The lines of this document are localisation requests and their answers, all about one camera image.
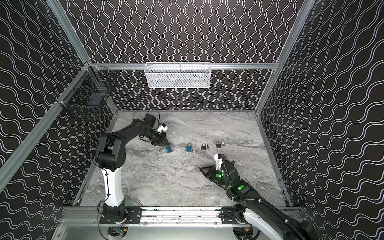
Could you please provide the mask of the black padlock with key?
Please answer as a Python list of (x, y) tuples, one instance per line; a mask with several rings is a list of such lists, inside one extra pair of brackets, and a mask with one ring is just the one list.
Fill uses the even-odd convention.
[(202, 150), (202, 151), (208, 151), (208, 150), (209, 150), (209, 145), (206, 144), (206, 143), (203, 143), (203, 144), (201, 145), (201, 150)]

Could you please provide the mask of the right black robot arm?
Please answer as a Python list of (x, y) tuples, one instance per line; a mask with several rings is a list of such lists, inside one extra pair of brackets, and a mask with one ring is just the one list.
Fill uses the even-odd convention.
[(216, 165), (201, 167), (205, 178), (225, 190), (236, 203), (229, 214), (219, 217), (239, 224), (250, 224), (271, 240), (317, 240), (314, 228), (306, 221), (299, 222), (265, 200), (250, 184), (241, 179), (235, 161), (224, 154), (215, 155)]

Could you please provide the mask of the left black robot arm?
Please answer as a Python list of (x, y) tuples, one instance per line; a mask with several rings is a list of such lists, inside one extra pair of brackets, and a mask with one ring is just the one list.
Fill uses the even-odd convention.
[(96, 152), (97, 166), (104, 172), (105, 200), (102, 216), (107, 220), (122, 223), (127, 218), (125, 197), (122, 190), (122, 166), (126, 161), (126, 144), (136, 137), (153, 146), (170, 145), (166, 137), (168, 126), (153, 115), (134, 119), (128, 126), (104, 133), (99, 139)]

